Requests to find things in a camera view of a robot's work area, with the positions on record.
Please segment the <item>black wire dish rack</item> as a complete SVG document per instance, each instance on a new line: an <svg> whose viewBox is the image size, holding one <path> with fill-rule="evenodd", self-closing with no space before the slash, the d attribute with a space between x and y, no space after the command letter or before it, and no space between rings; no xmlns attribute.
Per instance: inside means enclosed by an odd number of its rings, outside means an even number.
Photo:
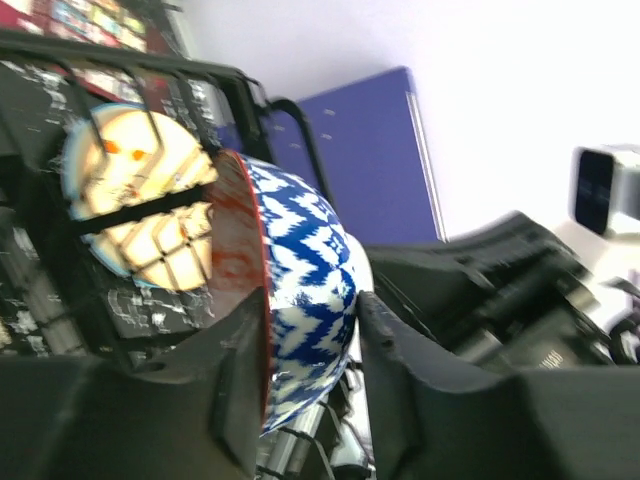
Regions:
<svg viewBox="0 0 640 480"><path fill-rule="evenodd" d="M361 244L238 70L3 31L1 475L250 479L349 359Z"/></svg>

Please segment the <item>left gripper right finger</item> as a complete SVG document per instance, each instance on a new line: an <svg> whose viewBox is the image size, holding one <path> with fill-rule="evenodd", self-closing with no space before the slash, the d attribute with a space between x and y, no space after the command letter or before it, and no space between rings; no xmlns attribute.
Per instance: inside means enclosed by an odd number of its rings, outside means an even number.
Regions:
<svg viewBox="0 0 640 480"><path fill-rule="evenodd" d="M381 479L635 479L639 371L495 374L357 302L369 423Z"/></svg>

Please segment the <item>blue patterned bowl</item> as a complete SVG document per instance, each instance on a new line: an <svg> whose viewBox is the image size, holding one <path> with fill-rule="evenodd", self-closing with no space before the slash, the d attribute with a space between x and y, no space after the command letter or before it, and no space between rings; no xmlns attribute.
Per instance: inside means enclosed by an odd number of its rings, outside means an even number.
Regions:
<svg viewBox="0 0 640 480"><path fill-rule="evenodd" d="M369 260L330 203L301 177L225 149L213 160L211 274L219 317L253 290L267 327L263 427L269 433L335 386L349 361Z"/></svg>

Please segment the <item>white watermelon plate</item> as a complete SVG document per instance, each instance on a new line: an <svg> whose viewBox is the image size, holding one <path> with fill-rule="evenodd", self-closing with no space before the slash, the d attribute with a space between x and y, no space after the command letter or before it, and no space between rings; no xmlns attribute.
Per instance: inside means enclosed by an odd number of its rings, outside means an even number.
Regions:
<svg viewBox="0 0 640 480"><path fill-rule="evenodd" d="M106 103L93 108L91 113L94 115L98 126L103 127L118 115L139 109L139 104ZM86 119L77 120L69 129L61 153L60 177L62 192L64 198L71 201L69 213L75 220L84 220L94 215L80 196L82 165L84 164L88 147L94 142L95 136L90 122ZM104 233L85 234L81 239L93 256L113 274L119 277L129 276L127 265L122 264L122 256Z"/></svg>

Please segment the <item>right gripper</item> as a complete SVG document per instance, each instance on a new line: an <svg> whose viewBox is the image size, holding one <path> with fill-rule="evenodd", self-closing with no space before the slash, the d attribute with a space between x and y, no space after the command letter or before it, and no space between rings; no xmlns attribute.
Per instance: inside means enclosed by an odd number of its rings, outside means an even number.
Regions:
<svg viewBox="0 0 640 480"><path fill-rule="evenodd" d="M490 370L610 365L586 315L588 270L516 213L449 243L369 245L375 292L404 323Z"/></svg>

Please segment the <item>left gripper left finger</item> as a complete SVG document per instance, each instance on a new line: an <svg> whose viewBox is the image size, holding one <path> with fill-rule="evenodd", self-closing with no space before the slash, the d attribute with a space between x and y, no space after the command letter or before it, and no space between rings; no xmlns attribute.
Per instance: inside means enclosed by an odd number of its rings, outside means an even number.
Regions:
<svg viewBox="0 0 640 480"><path fill-rule="evenodd" d="M265 300L126 373L93 356L1 362L5 479L250 479L262 431Z"/></svg>

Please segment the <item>beige bird plate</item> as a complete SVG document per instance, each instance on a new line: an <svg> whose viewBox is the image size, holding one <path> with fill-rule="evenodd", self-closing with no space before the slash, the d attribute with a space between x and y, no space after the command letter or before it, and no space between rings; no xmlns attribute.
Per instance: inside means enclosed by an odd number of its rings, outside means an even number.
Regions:
<svg viewBox="0 0 640 480"><path fill-rule="evenodd" d="M217 172L185 127L142 108L99 127L81 169L81 199L94 216L213 182ZM211 274L209 206L204 201L109 227L104 233L138 283L174 291L202 287Z"/></svg>

